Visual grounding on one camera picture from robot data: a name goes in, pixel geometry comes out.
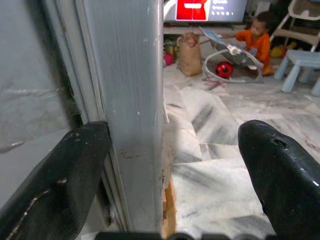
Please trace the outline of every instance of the toy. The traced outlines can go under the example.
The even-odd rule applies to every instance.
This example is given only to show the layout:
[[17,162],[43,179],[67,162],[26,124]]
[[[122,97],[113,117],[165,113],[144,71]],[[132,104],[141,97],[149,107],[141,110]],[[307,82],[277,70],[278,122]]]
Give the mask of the toy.
[[270,56],[274,59],[276,58],[284,58],[288,49],[295,49],[297,47],[297,42],[293,41],[289,45],[279,45],[272,48],[270,51]]
[[163,67],[169,66],[174,63],[174,57],[172,55],[163,55]]
[[215,66],[215,73],[219,77],[224,79],[228,79],[231,76],[233,70],[234,67],[227,61],[222,61]]
[[270,56],[274,59],[280,58],[285,52],[285,46],[275,46],[270,51]]
[[166,39],[163,43],[164,46],[164,55],[171,55],[173,56],[174,61],[178,57],[178,47],[176,41]]

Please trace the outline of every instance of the television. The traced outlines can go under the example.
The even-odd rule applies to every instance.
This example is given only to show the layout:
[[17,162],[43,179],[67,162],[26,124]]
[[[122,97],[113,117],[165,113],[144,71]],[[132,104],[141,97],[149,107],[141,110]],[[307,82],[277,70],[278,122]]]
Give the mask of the television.
[[248,0],[167,0],[164,21],[200,23],[240,23]]

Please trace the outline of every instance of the paper bag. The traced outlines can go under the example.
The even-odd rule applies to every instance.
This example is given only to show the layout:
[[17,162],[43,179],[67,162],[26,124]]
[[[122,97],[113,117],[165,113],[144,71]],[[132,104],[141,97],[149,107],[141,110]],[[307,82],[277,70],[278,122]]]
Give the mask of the paper bag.
[[198,37],[193,32],[183,34],[177,39],[179,46],[179,68],[190,77],[202,74],[202,59]]

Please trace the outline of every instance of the yellow toy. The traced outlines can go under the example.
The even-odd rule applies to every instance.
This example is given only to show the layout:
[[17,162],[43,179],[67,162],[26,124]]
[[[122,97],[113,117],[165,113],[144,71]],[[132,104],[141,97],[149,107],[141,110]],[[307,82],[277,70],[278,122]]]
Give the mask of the yellow toy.
[[270,51],[270,56],[275,59],[281,58],[284,56],[284,54],[287,52],[288,49],[295,49],[296,47],[297,47],[296,41],[291,42],[288,46],[283,46],[283,45],[275,46]]

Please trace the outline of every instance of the floor tile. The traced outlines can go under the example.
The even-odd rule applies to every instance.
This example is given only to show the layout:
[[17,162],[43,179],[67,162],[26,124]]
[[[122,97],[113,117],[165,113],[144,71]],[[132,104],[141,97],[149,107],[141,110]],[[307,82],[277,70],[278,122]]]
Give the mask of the floor tile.
[[208,145],[207,144],[200,144],[200,150],[201,150],[201,155],[202,155],[202,160],[203,161],[207,161],[207,160],[211,160],[211,155],[208,149]]
[[202,161],[199,141],[194,132],[183,128],[172,128],[165,124],[165,139],[171,146],[170,150],[173,155],[173,164],[192,163]]
[[238,145],[208,144],[207,148],[211,159],[230,159],[241,157]]
[[174,165],[172,179],[181,228],[263,213],[241,158]]
[[177,67],[176,64],[166,66],[163,71],[163,85],[169,86],[179,83],[188,82],[188,77],[185,76]]
[[219,83],[218,81],[214,81],[214,79],[211,79],[211,81],[204,81],[206,78],[206,75],[198,76],[197,78],[190,79],[188,82],[184,83],[177,83],[176,87],[179,90],[182,90],[186,87],[204,90],[206,92],[212,93],[212,94],[221,94],[226,92],[226,84]]
[[285,116],[294,133],[287,134],[300,143],[320,164],[320,121],[318,116],[289,114]]
[[186,129],[195,137],[196,133],[185,109],[175,104],[165,103],[166,112],[172,129]]
[[217,95],[190,87],[180,94],[201,144],[238,144],[239,124]]

